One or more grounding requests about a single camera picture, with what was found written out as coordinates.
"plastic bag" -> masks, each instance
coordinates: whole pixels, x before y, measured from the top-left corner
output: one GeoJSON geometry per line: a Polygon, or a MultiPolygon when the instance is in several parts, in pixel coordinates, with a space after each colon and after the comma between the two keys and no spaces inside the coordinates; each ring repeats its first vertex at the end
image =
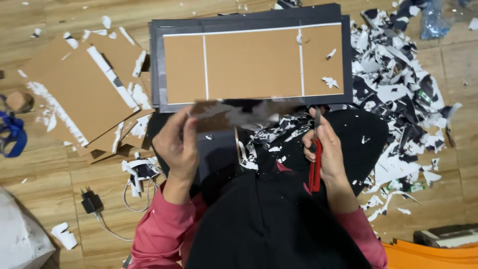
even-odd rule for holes
{"type": "Polygon", "coordinates": [[[453,21],[451,18],[446,18],[443,15],[442,0],[428,0],[427,2],[427,6],[422,11],[420,37],[422,39],[444,37],[450,31],[453,21]]]}

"person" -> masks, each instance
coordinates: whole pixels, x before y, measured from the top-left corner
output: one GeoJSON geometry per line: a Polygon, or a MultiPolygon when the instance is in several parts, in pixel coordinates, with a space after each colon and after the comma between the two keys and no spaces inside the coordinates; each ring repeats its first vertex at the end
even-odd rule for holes
{"type": "MultiPolygon", "coordinates": [[[[152,140],[169,175],[138,223],[130,268],[387,267],[347,179],[341,141],[325,117],[317,133],[328,207],[313,199],[300,174],[279,163],[265,176],[252,171],[233,177],[207,207],[201,193],[190,198],[199,163],[197,119],[188,117],[190,110],[172,115],[152,140]]],[[[309,131],[302,141],[305,157],[315,162],[312,138],[309,131]]]]}

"left hand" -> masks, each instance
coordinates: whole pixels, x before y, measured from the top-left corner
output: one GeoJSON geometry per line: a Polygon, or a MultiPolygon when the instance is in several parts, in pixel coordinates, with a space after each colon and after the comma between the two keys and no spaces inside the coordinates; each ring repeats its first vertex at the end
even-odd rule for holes
{"type": "Polygon", "coordinates": [[[197,119],[189,117],[192,106],[186,106],[171,116],[161,131],[152,139],[152,145],[169,166],[168,178],[192,183],[199,165],[196,147],[197,119]]]}

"hand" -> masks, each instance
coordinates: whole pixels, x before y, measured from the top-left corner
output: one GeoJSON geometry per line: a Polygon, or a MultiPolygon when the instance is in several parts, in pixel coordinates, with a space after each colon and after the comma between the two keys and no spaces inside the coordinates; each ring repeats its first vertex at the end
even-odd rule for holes
{"type": "Polygon", "coordinates": [[[192,183],[199,164],[196,147],[197,119],[187,118],[191,109],[191,106],[187,106],[172,115],[152,139],[154,149],[169,166],[168,178],[185,183],[192,183]],[[181,130],[184,133],[183,141],[180,139],[181,130]]]}
{"type": "MultiPolygon", "coordinates": [[[[311,108],[309,112],[311,115],[315,115],[314,108],[311,108]]],[[[320,168],[320,177],[324,182],[337,179],[347,179],[340,139],[337,137],[334,129],[332,129],[332,126],[326,118],[320,118],[320,126],[317,132],[320,143],[322,144],[322,155],[320,157],[322,167],[320,168]]],[[[309,150],[313,138],[313,130],[307,132],[302,138],[305,157],[311,162],[315,162],[315,154],[309,150]]]]}

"wooden floor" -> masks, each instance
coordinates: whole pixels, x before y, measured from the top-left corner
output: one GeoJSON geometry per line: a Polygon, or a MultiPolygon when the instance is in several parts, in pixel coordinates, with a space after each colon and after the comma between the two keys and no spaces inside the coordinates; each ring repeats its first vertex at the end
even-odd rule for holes
{"type": "MultiPolygon", "coordinates": [[[[0,69],[6,76],[0,80],[2,94],[24,89],[16,70],[37,48],[57,33],[69,31],[79,38],[84,29],[103,29],[103,15],[111,18],[112,27],[125,27],[143,48],[149,49],[147,22],[151,19],[264,11],[274,6],[273,0],[28,0],[29,5],[22,5],[22,1],[27,0],[1,1],[0,69]],[[35,28],[42,29],[42,33],[39,38],[30,38],[35,28]]],[[[305,5],[327,2],[330,1],[304,0],[305,5]]],[[[359,24],[363,22],[361,10],[393,11],[391,0],[339,3],[342,13],[350,14],[359,24]]],[[[418,44],[418,59],[423,69],[438,81],[446,104],[458,101],[464,107],[452,120],[456,148],[447,145],[439,154],[426,154],[420,159],[427,165],[432,158],[441,158],[438,173],[443,176],[433,188],[413,194],[422,205],[411,199],[393,198],[387,216],[380,215],[371,223],[384,241],[393,237],[410,240],[412,232],[418,229],[478,222],[478,31],[471,32],[467,30],[468,22],[460,22],[443,40],[421,41],[419,22],[420,18],[411,19],[406,33],[418,44]],[[409,209],[412,215],[399,212],[397,206],[409,209]]],[[[80,188],[89,186],[99,194],[107,225],[119,235],[133,238],[142,214],[127,210],[122,202],[121,194],[129,177],[121,171],[124,158],[88,165],[71,147],[36,130],[31,124],[33,113],[20,117],[26,122],[28,145],[20,157],[0,157],[0,184],[18,198],[46,231],[68,222],[78,246],[55,253],[54,260],[62,269],[120,268],[131,242],[111,236],[92,215],[84,212],[80,188]]],[[[145,157],[152,156],[151,152],[143,152],[145,157]]],[[[127,199],[135,208],[146,204],[145,198],[133,199],[128,195],[127,199]]]]}

